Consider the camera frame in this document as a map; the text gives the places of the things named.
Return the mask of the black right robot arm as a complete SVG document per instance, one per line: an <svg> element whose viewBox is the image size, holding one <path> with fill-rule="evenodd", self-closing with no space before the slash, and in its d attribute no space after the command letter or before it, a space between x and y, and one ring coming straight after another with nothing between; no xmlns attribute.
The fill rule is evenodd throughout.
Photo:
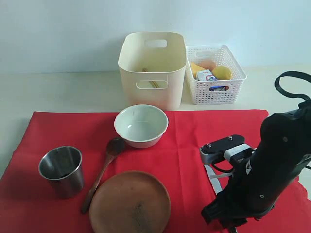
<svg viewBox="0 0 311 233"><path fill-rule="evenodd" d="M248 218L261 220L311 160L311 104L267 117L256 148L241 135L203 145L199 151L216 197L202 209L206 223L236 231Z"/></svg>

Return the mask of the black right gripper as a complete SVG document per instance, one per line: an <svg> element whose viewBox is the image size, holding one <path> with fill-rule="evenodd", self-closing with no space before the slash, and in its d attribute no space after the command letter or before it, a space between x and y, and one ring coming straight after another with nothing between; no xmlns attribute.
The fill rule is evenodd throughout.
<svg viewBox="0 0 311 233"><path fill-rule="evenodd" d="M305 166L305 145L259 145L201 215L207 224L218 220L224 229L262 218Z"/></svg>

